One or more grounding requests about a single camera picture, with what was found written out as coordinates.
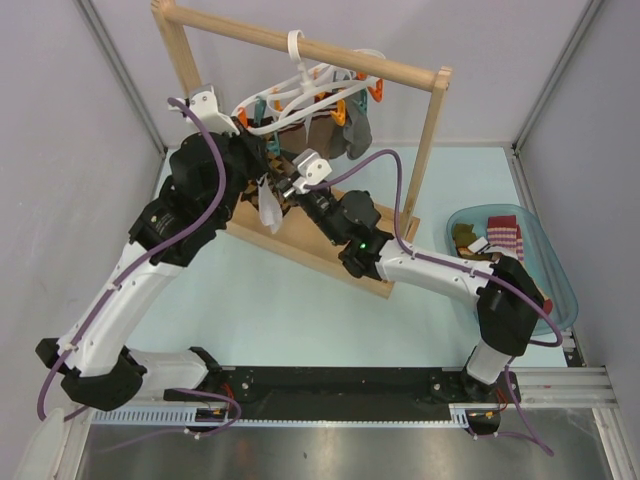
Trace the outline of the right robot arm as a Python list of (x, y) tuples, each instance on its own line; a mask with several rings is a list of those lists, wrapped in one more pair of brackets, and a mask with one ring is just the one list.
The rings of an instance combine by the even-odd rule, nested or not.
[(460, 375), (463, 393), (473, 401), (493, 394), (507, 363), (523, 355), (543, 312), (544, 298), (519, 260), (467, 260), (421, 252), (379, 228), (380, 212), (368, 192), (336, 197), (328, 188), (277, 184), (328, 240), (341, 247), (338, 259), (354, 278), (406, 283), (475, 310), (480, 339)]

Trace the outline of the white sock black stripes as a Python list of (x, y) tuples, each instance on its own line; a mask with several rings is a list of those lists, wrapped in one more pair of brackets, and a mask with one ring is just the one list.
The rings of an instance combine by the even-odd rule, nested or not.
[(467, 249), (474, 255), (489, 255), (491, 258), (506, 256), (518, 259), (517, 255), (504, 247), (490, 243), (485, 237), (480, 237), (472, 242)]

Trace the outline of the white plastic clip hanger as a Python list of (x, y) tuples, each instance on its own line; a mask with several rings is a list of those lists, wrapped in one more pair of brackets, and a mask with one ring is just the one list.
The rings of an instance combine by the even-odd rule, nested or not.
[(287, 34), (287, 51), (297, 68), (296, 75), (249, 96), (234, 108), (235, 118), (239, 107), (246, 109), (249, 122), (246, 129), (250, 133), (266, 135), (305, 120), (318, 110), (331, 111), (337, 100), (343, 99), (346, 103), (348, 97), (359, 91), (370, 96), (367, 87), (380, 77), (328, 63), (307, 67), (300, 50), (303, 39), (300, 30)]

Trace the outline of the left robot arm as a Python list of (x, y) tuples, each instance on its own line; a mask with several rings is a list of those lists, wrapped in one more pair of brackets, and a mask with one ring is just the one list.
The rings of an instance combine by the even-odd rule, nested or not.
[(239, 135), (192, 134), (168, 160), (157, 198), (129, 231), (121, 257), (86, 317), (36, 353), (60, 386), (84, 408), (115, 410), (134, 398), (188, 389), (214, 397), (220, 367), (201, 347), (143, 352), (126, 342), (159, 294), (231, 220), (249, 184), (269, 170), (265, 141)]

